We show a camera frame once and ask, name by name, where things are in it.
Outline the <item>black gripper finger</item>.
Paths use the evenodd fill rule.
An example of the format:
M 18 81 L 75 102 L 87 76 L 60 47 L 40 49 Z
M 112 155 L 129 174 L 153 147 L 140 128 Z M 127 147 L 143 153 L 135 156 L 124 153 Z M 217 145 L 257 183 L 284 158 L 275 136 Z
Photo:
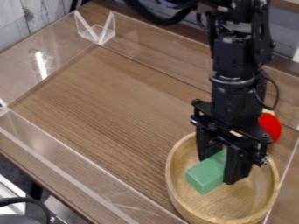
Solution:
M 204 126 L 196 126 L 196 144 L 199 160 L 213 156 L 224 149 L 224 143 L 220 140 L 220 131 L 209 130 Z
M 224 183 L 233 185 L 248 177 L 256 158 L 256 147 L 252 143 L 233 143 L 227 148 Z

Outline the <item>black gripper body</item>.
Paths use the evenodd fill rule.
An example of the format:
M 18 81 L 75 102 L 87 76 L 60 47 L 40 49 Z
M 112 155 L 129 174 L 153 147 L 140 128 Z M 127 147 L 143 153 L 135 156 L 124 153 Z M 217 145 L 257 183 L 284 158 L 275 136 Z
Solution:
M 195 99 L 191 102 L 191 123 L 208 130 L 219 130 L 219 139 L 227 146 L 233 143 L 252 143 L 256 147 L 253 165 L 261 166 L 267 162 L 267 146 L 273 142 L 257 122 L 265 107 L 267 79 L 255 77 L 225 83 L 211 78 L 211 81 L 211 101 Z

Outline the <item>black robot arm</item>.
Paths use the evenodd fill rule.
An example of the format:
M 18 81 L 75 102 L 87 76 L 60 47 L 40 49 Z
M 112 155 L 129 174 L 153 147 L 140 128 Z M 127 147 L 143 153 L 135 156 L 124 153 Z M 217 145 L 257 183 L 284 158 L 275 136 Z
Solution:
M 259 123 L 265 105 L 267 83 L 272 81 L 263 65 L 272 59 L 273 42 L 268 27 L 271 0 L 156 0 L 179 12 L 164 18 L 140 0 L 124 0 L 152 23 L 173 25 L 191 11 L 207 18 L 212 57 L 211 100 L 191 102 L 191 123 L 196 126 L 199 160 L 227 148 L 223 182 L 235 184 L 252 167 L 268 160 L 267 146 L 273 142 Z

